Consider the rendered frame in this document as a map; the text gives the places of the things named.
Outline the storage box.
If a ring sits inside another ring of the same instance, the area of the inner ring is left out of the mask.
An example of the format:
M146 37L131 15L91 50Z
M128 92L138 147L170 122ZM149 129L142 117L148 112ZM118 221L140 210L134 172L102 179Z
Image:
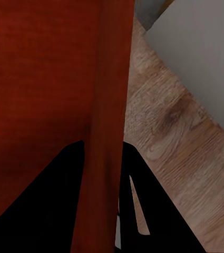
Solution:
M68 145L70 253L114 253L135 0L0 0L0 216Z

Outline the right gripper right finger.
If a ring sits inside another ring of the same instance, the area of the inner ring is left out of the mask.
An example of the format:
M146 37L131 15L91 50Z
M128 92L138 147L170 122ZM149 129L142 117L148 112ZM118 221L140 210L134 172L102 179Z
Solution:
M130 176L150 235L138 232ZM121 253L206 253L138 150L123 142L119 190Z

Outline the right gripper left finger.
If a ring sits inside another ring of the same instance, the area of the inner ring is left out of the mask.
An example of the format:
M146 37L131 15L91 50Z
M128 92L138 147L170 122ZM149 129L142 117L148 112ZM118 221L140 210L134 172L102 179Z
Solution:
M84 161L66 146L0 216L0 253L70 253Z

